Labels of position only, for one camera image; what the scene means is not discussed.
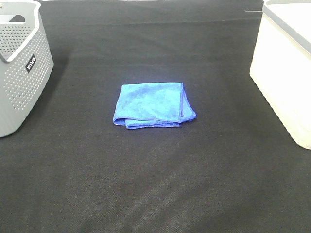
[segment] black tablecloth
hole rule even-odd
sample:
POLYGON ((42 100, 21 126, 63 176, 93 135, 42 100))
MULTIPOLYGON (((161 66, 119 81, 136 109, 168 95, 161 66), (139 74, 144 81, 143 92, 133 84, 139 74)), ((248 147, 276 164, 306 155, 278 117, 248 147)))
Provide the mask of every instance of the black tablecloth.
POLYGON ((310 151, 249 76, 261 7, 43 2, 55 66, 0 139, 0 232, 310 232, 310 151), (121 85, 147 82, 183 82, 198 118, 115 126, 121 85))

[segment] basket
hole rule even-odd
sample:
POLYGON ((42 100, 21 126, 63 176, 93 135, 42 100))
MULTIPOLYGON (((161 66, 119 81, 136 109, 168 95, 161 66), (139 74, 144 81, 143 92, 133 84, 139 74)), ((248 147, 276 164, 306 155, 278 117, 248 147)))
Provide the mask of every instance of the basket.
POLYGON ((22 16, 24 22, 0 22, 0 137, 16 131, 41 95, 53 60, 35 1, 0 4, 0 17, 22 16))

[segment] basket label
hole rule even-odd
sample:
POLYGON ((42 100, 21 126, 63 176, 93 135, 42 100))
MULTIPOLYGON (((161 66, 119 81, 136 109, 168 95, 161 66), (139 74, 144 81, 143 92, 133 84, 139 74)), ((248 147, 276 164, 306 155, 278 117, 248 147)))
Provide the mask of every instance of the basket label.
POLYGON ((31 56, 29 62, 26 65, 26 70, 28 73, 30 73, 31 69, 34 67, 36 61, 37 61, 37 59, 35 58, 35 55, 33 54, 31 56))

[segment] folded towel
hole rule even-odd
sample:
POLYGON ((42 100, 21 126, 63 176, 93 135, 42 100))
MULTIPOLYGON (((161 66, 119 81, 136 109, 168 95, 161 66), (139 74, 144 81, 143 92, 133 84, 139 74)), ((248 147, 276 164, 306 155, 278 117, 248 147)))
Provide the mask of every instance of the folded towel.
POLYGON ((142 83, 122 86, 113 122, 138 129, 179 127, 195 118, 183 83, 142 83))

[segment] fabric texture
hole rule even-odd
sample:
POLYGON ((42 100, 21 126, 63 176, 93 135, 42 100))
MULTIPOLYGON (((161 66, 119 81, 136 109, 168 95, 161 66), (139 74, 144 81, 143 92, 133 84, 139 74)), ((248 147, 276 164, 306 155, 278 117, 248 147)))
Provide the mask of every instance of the fabric texture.
POLYGON ((179 127, 196 118, 183 83, 123 85, 113 122, 128 129, 179 127))
POLYGON ((262 1, 41 4, 55 65, 0 139, 0 233, 311 232, 311 151, 249 76, 262 1), (114 125, 121 86, 152 82, 197 120, 114 125))

